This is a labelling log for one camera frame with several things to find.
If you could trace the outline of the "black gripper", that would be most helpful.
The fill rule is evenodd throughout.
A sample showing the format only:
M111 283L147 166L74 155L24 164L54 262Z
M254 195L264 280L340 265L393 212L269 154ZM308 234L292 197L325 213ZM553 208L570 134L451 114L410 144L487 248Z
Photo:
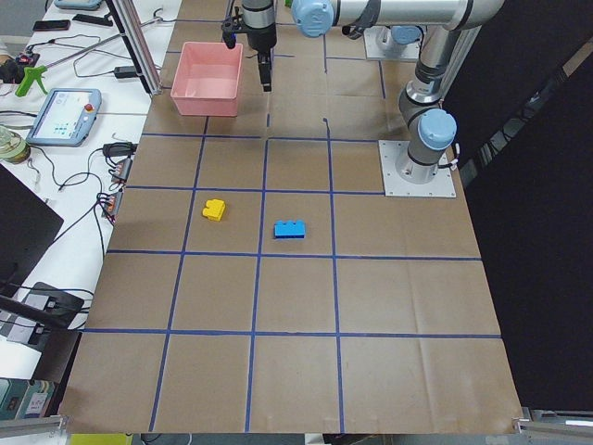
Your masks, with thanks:
M222 25L222 40L228 49L236 46L236 35L245 34L249 46L258 52L259 78L264 92L271 91L271 50L277 43L276 28L257 29L247 25Z

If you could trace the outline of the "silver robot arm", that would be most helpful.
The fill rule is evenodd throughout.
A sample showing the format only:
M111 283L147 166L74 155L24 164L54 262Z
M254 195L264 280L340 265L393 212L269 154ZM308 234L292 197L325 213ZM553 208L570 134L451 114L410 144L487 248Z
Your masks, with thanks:
M398 107L410 142L397 158L396 168L412 184L428 184L434 179L442 155L455 140L456 120L439 106L439 101L442 80L460 34L442 26L432 28L424 38L414 78L399 95Z
M441 83L460 33L492 19L501 1L294 1L293 22L300 32L317 38L340 27L351 40L377 25L427 25L415 77L405 88L412 102L433 104L442 96ZM263 88L271 89L271 49L276 45L275 11L272 1L244 1L221 25L227 47L235 47L236 36L247 36L258 52Z

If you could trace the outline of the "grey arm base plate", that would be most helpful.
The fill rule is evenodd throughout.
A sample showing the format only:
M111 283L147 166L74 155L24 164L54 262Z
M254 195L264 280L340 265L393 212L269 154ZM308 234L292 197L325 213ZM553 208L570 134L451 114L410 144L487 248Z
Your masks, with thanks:
M450 168L423 166L409 157L409 141L379 140L381 170L387 197L455 198Z
M374 26L364 32L366 58L415 62L423 32L417 26Z

